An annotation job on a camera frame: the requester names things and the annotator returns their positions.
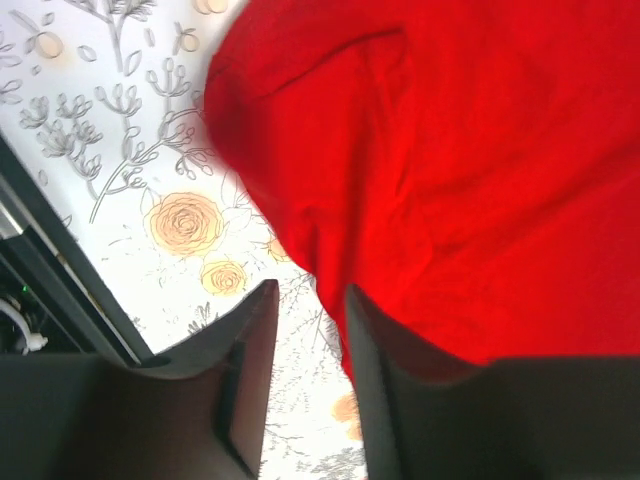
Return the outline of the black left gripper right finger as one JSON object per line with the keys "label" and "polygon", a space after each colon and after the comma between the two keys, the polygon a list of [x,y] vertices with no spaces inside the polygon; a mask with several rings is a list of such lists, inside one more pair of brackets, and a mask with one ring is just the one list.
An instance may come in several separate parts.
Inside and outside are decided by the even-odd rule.
{"label": "black left gripper right finger", "polygon": [[348,337],[372,479],[635,479],[635,357],[463,362],[357,287]]}

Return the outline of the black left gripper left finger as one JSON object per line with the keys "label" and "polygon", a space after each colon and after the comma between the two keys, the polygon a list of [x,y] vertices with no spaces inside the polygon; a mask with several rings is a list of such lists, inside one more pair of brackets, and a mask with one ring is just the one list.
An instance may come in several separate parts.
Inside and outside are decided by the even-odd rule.
{"label": "black left gripper left finger", "polygon": [[5,479],[254,479],[278,324],[266,280],[132,368],[96,354],[1,359]]}

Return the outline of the red t shirt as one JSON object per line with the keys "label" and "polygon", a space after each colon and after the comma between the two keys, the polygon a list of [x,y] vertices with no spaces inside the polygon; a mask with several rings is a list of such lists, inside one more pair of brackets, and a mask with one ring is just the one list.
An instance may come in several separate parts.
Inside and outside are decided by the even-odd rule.
{"label": "red t shirt", "polygon": [[211,142],[344,328],[472,363],[639,350],[635,1],[251,1]]}

